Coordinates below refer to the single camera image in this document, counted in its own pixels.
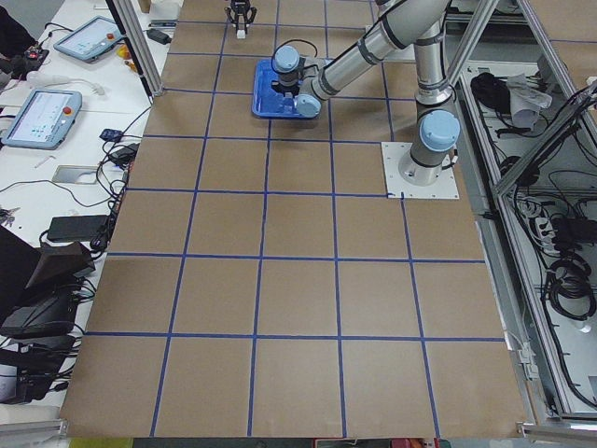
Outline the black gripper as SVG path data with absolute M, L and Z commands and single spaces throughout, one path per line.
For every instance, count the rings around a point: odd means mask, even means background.
M 283 97 L 285 97 L 285 94 L 287 92 L 291 92 L 294 95 L 296 95 L 295 97 L 297 97 L 299 95 L 299 90 L 300 90 L 300 82 L 294 83 L 292 85 L 285 85 L 282 83 L 281 80 L 273 80 L 271 82 L 271 88 L 279 94 L 282 94 Z
M 225 12 L 234 30 L 238 29 L 238 21 L 243 19 L 245 30 L 248 31 L 256 17 L 257 9 L 249 0 L 230 0 Z

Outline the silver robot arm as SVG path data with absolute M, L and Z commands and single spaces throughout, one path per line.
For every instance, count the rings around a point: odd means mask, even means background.
M 445 67 L 443 21 L 447 1 L 380 1 L 377 19 L 339 55 L 307 56 L 289 41 L 271 55 L 269 91 L 288 101 L 302 119 L 319 116 L 324 102 L 338 96 L 365 74 L 384 72 L 393 55 L 413 49 L 416 90 L 414 140 L 399 163 L 402 179 L 429 187 L 448 168 L 461 124 L 454 89 Z

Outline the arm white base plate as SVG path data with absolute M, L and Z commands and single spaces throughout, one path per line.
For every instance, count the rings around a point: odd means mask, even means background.
M 386 196 L 390 199 L 458 200 L 448 155 L 437 167 L 422 167 L 410 154 L 409 142 L 381 142 Z

